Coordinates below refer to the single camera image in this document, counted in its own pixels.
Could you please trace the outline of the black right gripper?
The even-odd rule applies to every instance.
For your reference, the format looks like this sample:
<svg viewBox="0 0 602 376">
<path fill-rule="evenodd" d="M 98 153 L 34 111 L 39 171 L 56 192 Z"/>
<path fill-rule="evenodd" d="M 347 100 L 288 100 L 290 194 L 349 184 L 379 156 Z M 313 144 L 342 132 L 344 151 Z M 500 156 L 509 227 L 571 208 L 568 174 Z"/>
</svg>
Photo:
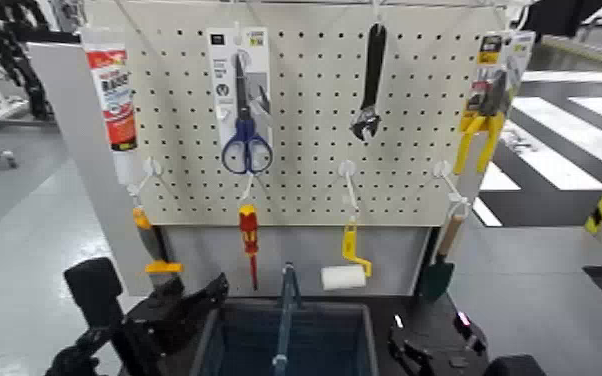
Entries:
<svg viewBox="0 0 602 376">
<path fill-rule="evenodd" d="M 408 376 L 481 376 L 488 366 L 488 340 L 478 336 L 476 344 L 483 346 L 480 354 L 467 346 L 462 336 L 425 336 L 416 346 L 409 340 L 398 338 L 404 333 L 400 315 L 394 314 L 388 329 L 387 349 L 390 357 Z"/>
</svg>

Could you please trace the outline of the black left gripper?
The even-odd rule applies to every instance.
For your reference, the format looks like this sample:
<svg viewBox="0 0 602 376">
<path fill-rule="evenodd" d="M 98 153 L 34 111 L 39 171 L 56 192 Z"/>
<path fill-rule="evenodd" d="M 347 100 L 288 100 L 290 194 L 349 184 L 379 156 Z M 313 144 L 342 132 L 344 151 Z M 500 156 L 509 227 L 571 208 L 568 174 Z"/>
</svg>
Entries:
<svg viewBox="0 0 602 376">
<path fill-rule="evenodd" d="M 228 292 L 224 273 L 193 294 L 175 288 L 155 289 L 125 315 L 121 325 L 126 371 L 161 375 L 159 360 L 182 350 L 196 335 L 200 319 L 221 307 Z"/>
</svg>

